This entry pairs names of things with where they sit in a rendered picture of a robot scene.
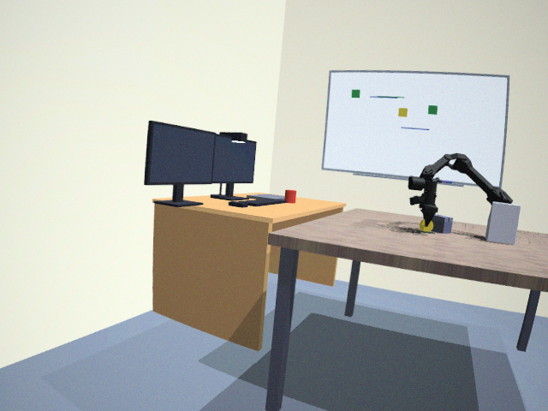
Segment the gold coin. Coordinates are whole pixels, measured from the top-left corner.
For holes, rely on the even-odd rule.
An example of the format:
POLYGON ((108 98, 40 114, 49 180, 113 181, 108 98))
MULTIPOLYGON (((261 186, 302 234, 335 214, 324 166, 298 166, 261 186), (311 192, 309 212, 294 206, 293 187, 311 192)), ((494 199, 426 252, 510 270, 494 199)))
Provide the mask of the gold coin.
POLYGON ((432 221, 429 223, 429 225, 426 227, 425 226, 425 219, 423 219, 421 222, 420 222, 420 229, 423 230, 423 231, 432 231, 432 228, 433 228, 433 223, 432 221))

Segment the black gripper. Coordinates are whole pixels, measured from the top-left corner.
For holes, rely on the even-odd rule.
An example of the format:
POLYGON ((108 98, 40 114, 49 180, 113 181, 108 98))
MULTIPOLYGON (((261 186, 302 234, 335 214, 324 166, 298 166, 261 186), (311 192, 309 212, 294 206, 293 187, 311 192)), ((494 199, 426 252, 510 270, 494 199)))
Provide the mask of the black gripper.
POLYGON ((436 212, 438 212, 438 207, 435 204, 435 199, 437 198, 437 193, 433 192, 427 192, 424 191, 424 204, 420 204, 420 210, 423 213, 424 219, 425 219, 425 226, 427 227, 429 223, 432 221, 433 216, 436 212))

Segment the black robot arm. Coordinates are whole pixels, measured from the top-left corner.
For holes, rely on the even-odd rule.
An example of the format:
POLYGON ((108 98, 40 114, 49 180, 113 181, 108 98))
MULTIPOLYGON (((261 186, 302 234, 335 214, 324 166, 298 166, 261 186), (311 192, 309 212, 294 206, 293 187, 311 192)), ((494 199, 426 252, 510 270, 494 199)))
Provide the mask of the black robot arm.
MULTIPOLYGON (((461 153, 444 154, 435 164, 427 165, 421 172, 420 177, 410 176, 408 178, 408 189, 419 190, 427 192, 437 192, 437 183, 442 182, 439 177, 433 178, 442 168, 445 166, 450 167, 451 170, 457 170, 462 174, 469 176, 475 184, 478 185, 487 195, 486 200, 492 202, 513 203, 513 200, 508 196, 501 188, 495 188, 487 181, 472 165, 470 159, 461 153), (456 160, 454 164, 450 164, 450 160, 456 160)), ((424 204, 425 196, 409 197, 410 205, 424 204)))

